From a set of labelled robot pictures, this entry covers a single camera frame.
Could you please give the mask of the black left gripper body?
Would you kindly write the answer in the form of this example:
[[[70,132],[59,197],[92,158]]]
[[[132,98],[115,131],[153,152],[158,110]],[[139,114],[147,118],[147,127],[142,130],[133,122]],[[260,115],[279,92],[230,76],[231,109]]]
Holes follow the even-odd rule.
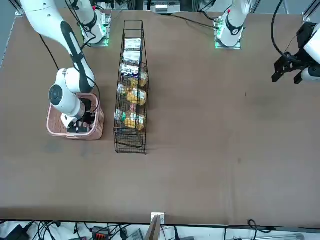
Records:
[[[304,49],[299,49],[294,55],[290,54],[288,51],[286,51],[284,54],[288,58],[286,63],[286,70],[288,72],[304,70],[312,63],[312,58]]]

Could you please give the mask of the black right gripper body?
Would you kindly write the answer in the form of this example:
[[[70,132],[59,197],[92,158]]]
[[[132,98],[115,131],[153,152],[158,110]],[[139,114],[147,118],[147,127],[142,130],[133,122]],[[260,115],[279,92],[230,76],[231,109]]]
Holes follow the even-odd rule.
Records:
[[[84,116],[79,120],[79,126],[92,126],[96,119],[96,113],[87,111]]]

